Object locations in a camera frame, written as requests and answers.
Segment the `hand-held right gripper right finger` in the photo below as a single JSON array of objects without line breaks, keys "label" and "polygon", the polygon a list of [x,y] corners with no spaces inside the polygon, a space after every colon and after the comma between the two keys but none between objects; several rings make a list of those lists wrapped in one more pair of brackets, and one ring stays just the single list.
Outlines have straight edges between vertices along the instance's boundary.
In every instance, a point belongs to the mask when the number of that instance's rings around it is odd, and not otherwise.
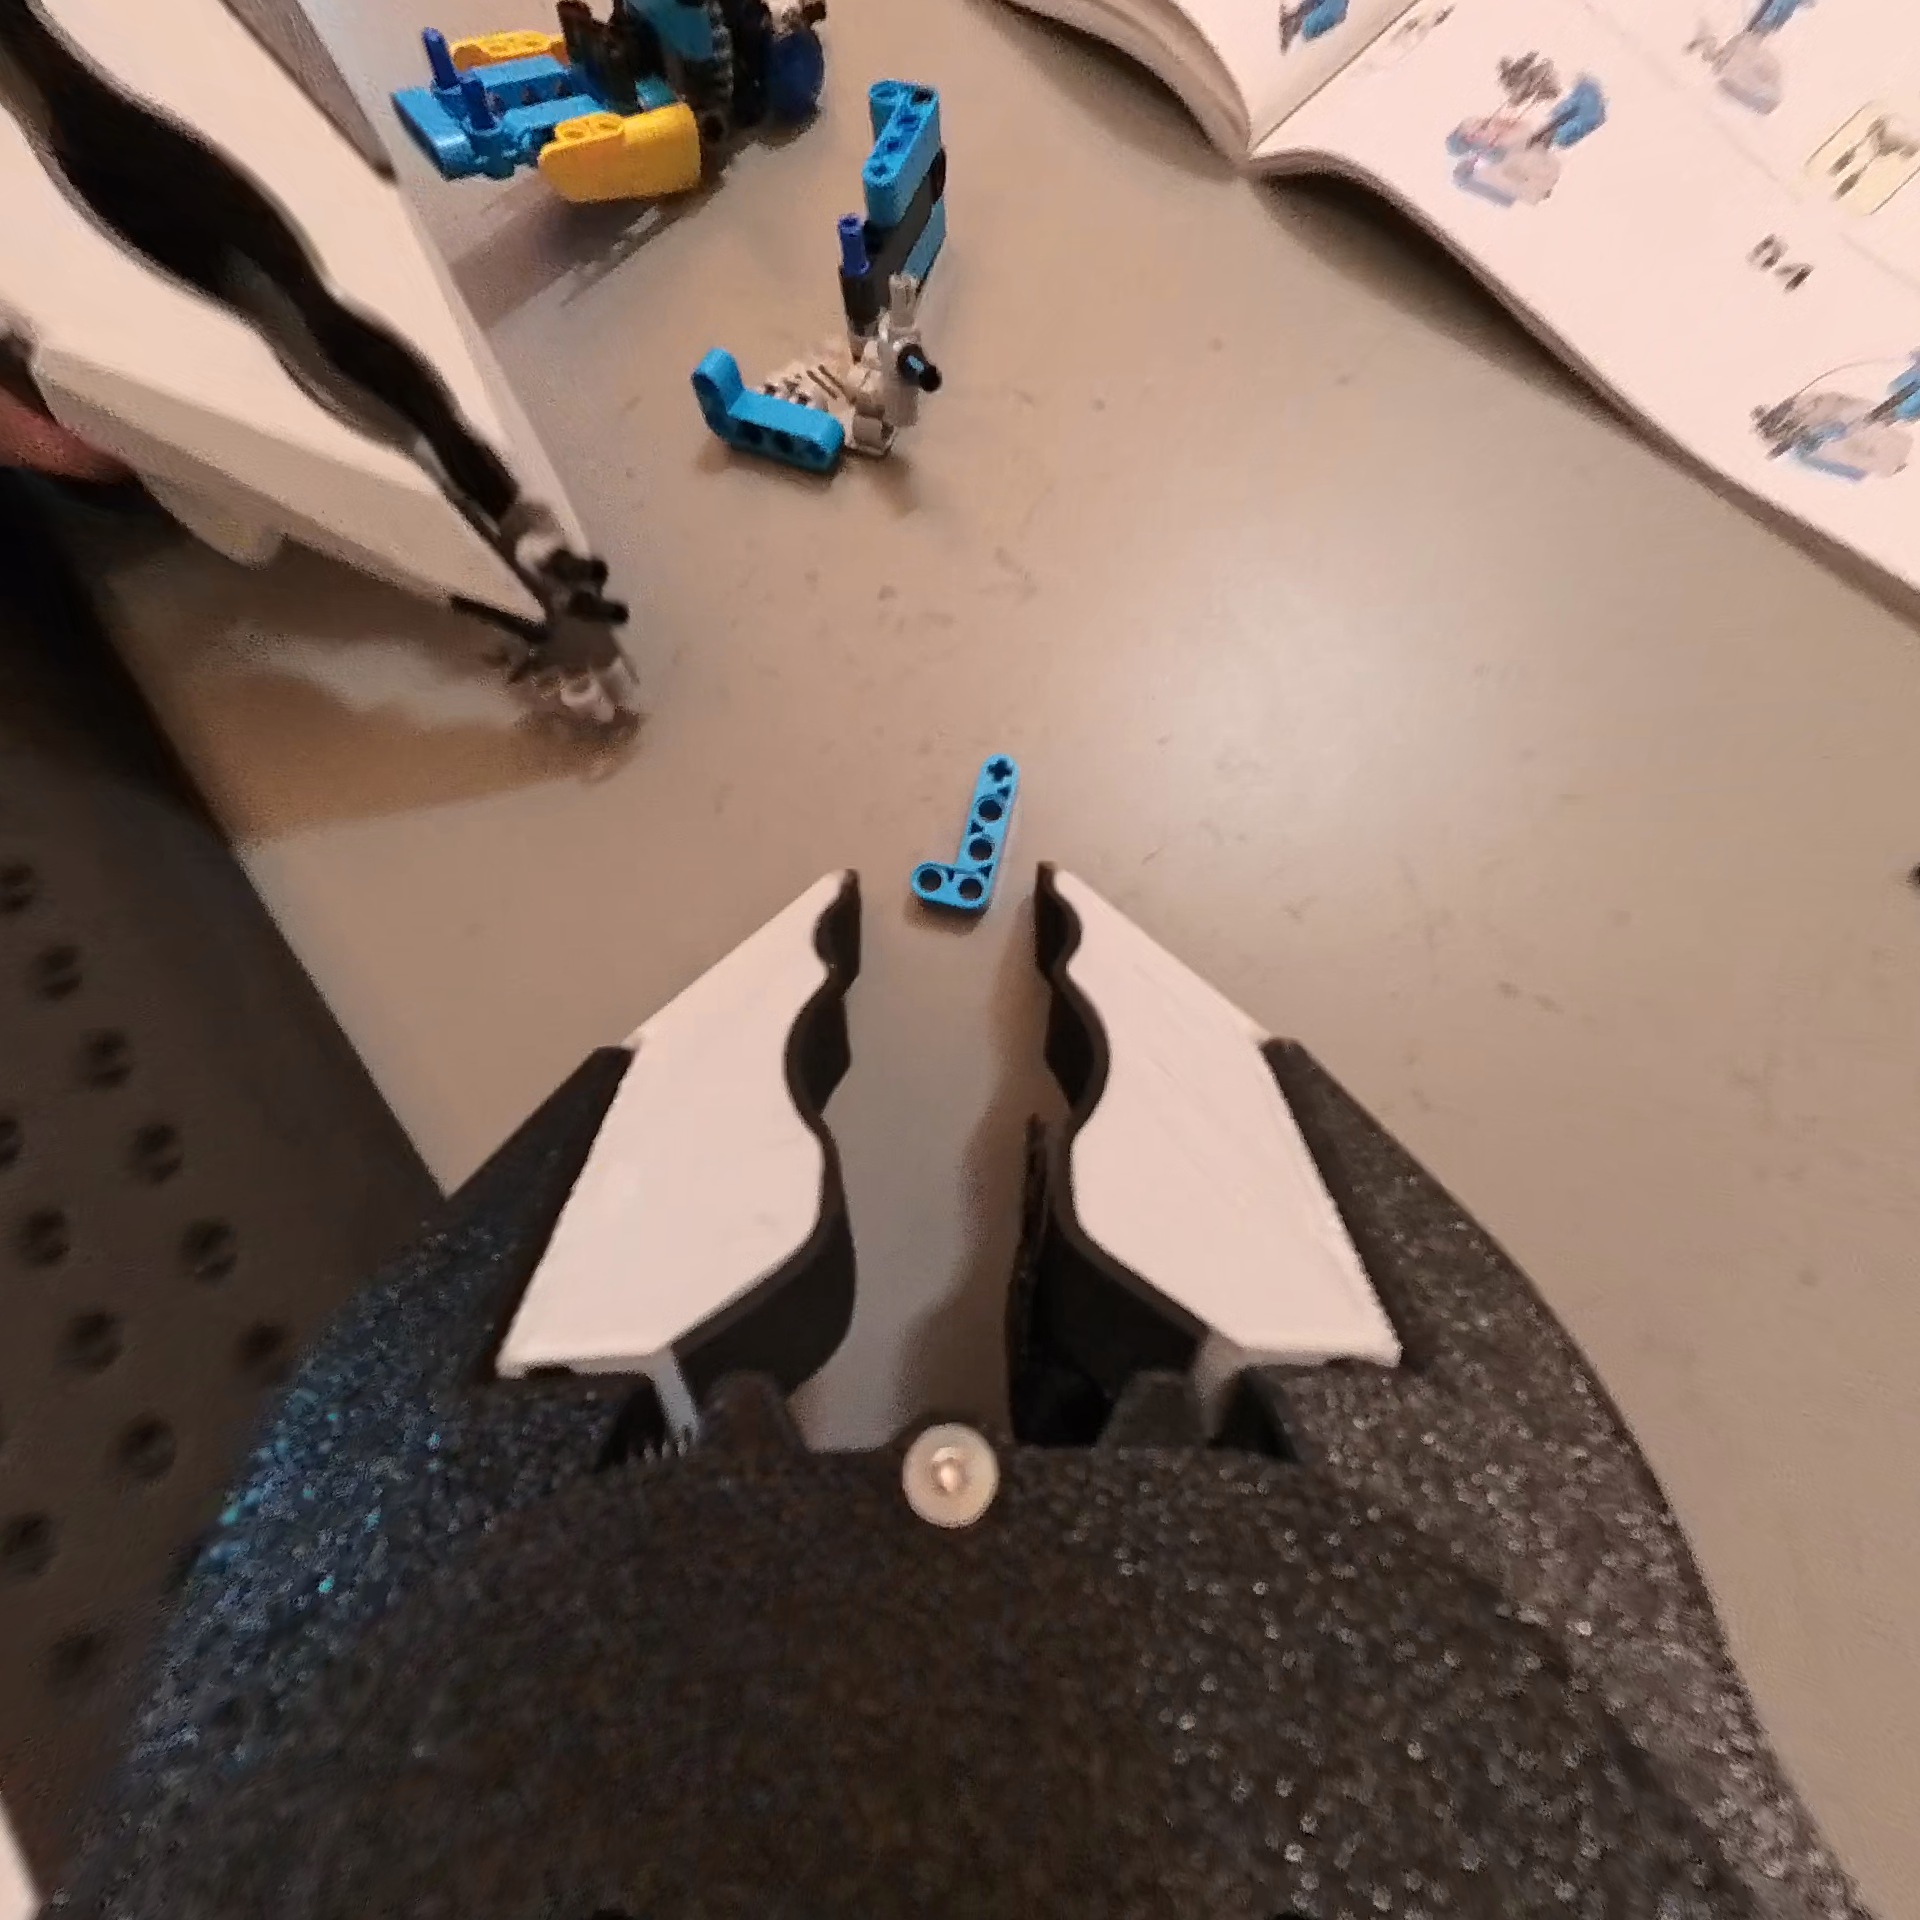
[{"label": "hand-held right gripper right finger", "polygon": [[1403,1360],[1286,1047],[1126,920],[1041,864],[1034,962],[1055,1123],[1026,1137],[1013,1279],[1013,1417],[1027,1445],[1091,1445],[1147,1376],[1190,1432],[1278,1445],[1243,1379]]}]

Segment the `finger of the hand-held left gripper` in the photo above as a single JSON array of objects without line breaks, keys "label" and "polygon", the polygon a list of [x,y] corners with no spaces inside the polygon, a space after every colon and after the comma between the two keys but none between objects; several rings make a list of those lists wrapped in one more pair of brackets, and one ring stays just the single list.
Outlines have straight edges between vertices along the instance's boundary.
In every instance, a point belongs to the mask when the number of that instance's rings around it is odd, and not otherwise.
[{"label": "finger of the hand-held left gripper", "polygon": [[[271,133],[275,181],[343,193],[341,216],[322,209],[311,233],[349,243],[352,289],[440,378],[458,423],[551,488],[551,463],[394,181],[315,103],[243,121]],[[2,145],[3,347],[62,427],[238,561],[297,543],[426,601],[536,618],[424,458],[381,440],[381,410],[322,391],[315,347],[289,368],[246,316],[111,235],[11,103]]]},{"label": "finger of the hand-held left gripper", "polygon": [[552,465],[299,15],[35,8],[35,407],[232,555],[594,599]]}]

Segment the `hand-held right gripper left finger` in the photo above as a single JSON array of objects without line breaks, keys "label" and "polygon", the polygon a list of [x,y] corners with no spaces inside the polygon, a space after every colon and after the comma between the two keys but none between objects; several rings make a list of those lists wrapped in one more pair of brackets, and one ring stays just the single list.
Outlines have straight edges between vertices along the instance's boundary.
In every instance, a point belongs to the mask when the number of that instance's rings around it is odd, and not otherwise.
[{"label": "hand-held right gripper left finger", "polygon": [[626,1066],[495,1351],[504,1379],[815,1379],[854,1308],[824,1104],[849,1066],[859,888],[829,871],[626,1041]]}]

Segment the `blue grey brick assembly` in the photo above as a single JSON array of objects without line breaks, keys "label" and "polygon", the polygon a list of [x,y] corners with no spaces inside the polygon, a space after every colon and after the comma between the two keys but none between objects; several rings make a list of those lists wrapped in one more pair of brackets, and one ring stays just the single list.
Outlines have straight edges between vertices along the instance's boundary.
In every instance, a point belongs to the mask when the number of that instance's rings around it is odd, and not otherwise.
[{"label": "blue grey brick assembly", "polygon": [[785,471],[831,479],[848,458],[885,459],[899,426],[878,391],[878,370],[845,347],[803,354],[749,383],[723,347],[704,354],[690,388],[710,435],[731,452]]}]

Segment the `grey panel with connectors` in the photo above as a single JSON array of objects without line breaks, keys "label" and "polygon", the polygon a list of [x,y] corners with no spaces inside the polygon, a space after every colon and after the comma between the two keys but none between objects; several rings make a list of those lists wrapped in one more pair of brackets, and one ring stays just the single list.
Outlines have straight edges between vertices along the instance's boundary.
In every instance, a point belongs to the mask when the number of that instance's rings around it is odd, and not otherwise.
[{"label": "grey panel with connectors", "polygon": [[627,729],[637,682],[619,634],[630,610],[608,595],[608,565],[581,551],[530,497],[518,497],[497,523],[497,551],[539,607],[539,620],[518,637],[510,682],[582,729]]}]

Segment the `blue angled beam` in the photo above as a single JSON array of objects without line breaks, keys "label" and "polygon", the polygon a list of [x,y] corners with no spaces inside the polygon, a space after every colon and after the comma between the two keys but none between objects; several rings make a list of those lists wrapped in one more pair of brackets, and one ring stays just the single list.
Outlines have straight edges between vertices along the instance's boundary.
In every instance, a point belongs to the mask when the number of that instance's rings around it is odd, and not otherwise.
[{"label": "blue angled beam", "polygon": [[986,756],[976,772],[957,851],[949,859],[920,861],[910,875],[917,903],[965,920],[977,920],[991,907],[1017,794],[1017,762],[1003,753]]}]

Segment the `blue beams black axle assembly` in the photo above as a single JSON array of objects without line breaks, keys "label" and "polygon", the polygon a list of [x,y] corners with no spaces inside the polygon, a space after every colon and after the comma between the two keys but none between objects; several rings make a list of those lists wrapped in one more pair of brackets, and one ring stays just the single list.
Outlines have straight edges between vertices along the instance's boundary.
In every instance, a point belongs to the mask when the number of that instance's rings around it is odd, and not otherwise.
[{"label": "blue beams black axle assembly", "polygon": [[946,240],[946,152],[934,88],[869,88],[872,145],[859,181],[864,210],[837,227],[837,280],[848,336],[864,345],[890,297],[890,280],[922,287]]}]

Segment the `grey desk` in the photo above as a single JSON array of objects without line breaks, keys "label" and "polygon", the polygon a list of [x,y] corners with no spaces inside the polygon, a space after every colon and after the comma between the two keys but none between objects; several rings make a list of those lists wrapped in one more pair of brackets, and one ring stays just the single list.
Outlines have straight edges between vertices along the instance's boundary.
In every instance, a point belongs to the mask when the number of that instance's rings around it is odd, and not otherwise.
[{"label": "grey desk", "polygon": [[[1599,410],[1378,204],[1222,167],[1001,5],[831,5],[829,103],[649,235],[394,159],[635,613],[594,756],[304,554],[102,563],[253,888],[440,1187],[831,869],[856,1308],[821,1450],[1003,1409],[1055,859],[1304,1042],[1531,1275],[1782,1762],[1915,1916],[1915,626]],[[944,384],[885,459],[690,375],[851,345],[869,88],[936,89]],[[910,893],[1019,767],[991,907]]]}]

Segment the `blue yellow brick vehicle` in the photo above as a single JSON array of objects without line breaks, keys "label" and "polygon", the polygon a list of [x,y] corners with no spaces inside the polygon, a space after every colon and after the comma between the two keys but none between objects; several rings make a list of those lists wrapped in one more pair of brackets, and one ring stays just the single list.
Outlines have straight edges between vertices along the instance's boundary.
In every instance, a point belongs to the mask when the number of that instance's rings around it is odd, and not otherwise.
[{"label": "blue yellow brick vehicle", "polygon": [[447,39],[391,105],[446,181],[535,172],[574,205],[664,201],[744,143],[801,129],[824,88],[821,2],[555,5],[555,31]]}]

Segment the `open instruction booklet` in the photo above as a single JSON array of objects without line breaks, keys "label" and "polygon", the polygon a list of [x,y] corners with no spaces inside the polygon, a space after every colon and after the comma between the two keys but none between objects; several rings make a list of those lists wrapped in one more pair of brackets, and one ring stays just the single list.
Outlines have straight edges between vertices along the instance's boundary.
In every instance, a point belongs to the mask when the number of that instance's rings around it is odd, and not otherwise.
[{"label": "open instruction booklet", "polygon": [[1915,615],[1915,2],[1021,2],[1249,176],[1391,204],[1713,488]]}]

